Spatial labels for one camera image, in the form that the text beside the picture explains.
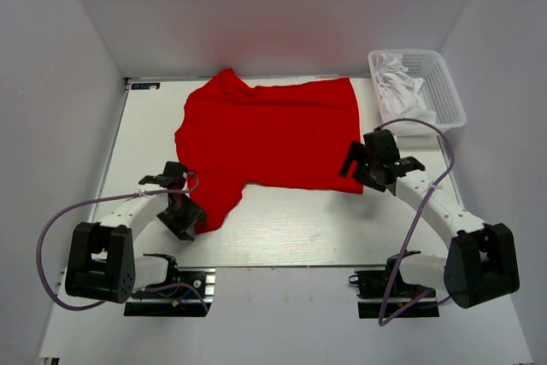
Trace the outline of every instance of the gray wall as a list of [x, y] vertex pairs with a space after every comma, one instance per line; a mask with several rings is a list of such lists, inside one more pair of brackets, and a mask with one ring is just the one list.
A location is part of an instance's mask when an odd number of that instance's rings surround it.
[[466, 0], [83, 0], [122, 74], [356, 74], [438, 50]]
[[456, 150], [466, 205], [514, 230], [513, 296], [534, 363], [547, 363], [547, 0], [469, 0], [442, 53], [468, 115]]
[[[0, 13], [0, 352], [2, 363], [34, 364], [51, 306], [38, 233], [95, 194], [123, 81], [80, 0], [0, 0]], [[63, 219], [47, 242], [54, 284], [81, 218]]]

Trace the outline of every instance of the plastic basket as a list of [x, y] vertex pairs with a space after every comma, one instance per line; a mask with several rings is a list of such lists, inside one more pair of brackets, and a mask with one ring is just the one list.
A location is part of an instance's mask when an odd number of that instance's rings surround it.
[[[420, 97], [427, 109], [437, 114], [435, 125], [441, 131], [445, 132], [451, 128], [461, 127], [465, 124], [467, 117], [465, 116], [462, 102], [443, 57], [434, 50], [419, 49], [374, 50], [368, 54], [368, 65], [373, 79], [376, 98], [378, 99], [382, 122], [388, 119], [385, 117], [385, 111], [380, 100], [378, 81], [376, 80], [374, 69], [376, 57], [382, 53], [403, 55], [403, 65], [409, 69], [407, 74], [410, 77], [421, 77], [425, 80], [424, 85], [420, 89]], [[389, 128], [399, 135], [429, 134], [426, 127], [410, 123], [397, 123]]]

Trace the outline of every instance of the white cloth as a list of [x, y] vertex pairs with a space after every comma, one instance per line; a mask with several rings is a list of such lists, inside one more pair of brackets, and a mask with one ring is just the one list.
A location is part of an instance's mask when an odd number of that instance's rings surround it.
[[383, 53], [376, 58], [374, 74], [378, 80], [378, 91], [384, 109], [382, 120], [388, 121], [410, 117], [435, 123], [437, 116], [428, 110], [418, 95], [424, 79], [413, 79], [401, 63], [403, 55]]

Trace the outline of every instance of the crumpled white cloth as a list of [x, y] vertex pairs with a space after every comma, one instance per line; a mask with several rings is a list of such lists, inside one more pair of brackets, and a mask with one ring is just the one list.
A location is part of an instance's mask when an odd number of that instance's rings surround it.
[[378, 91], [384, 115], [382, 120], [388, 121], [401, 117], [410, 117], [435, 123], [437, 115], [428, 110], [418, 95], [424, 84], [424, 79], [413, 79], [407, 75], [409, 71], [403, 66], [403, 55], [383, 53], [376, 58], [374, 74], [378, 80]]

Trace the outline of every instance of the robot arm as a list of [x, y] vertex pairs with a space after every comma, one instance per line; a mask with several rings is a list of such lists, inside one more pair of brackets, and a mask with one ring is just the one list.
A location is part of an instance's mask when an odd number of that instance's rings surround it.
[[[181, 190], [187, 172], [181, 164], [168, 162], [163, 174], [144, 177], [140, 190], [155, 190], [158, 185]], [[124, 303], [145, 286], [173, 283], [174, 258], [161, 254], [135, 258], [133, 254], [133, 235], [136, 238], [156, 217], [179, 240], [193, 240], [187, 230], [198, 221], [206, 222], [204, 211], [190, 198], [165, 193], [127, 200], [98, 222], [80, 223], [70, 246], [67, 294]]]
[[[347, 176], [356, 162], [352, 176], [357, 182], [378, 191], [388, 189], [417, 210], [433, 183], [425, 167], [413, 157], [400, 157], [389, 130], [377, 129], [364, 140], [351, 145], [340, 175]], [[422, 216], [444, 241], [448, 257], [407, 252], [398, 280], [447, 291], [463, 308], [519, 289], [513, 234], [504, 224], [485, 223], [441, 187], [435, 187]], [[392, 260], [386, 265], [387, 277]]]

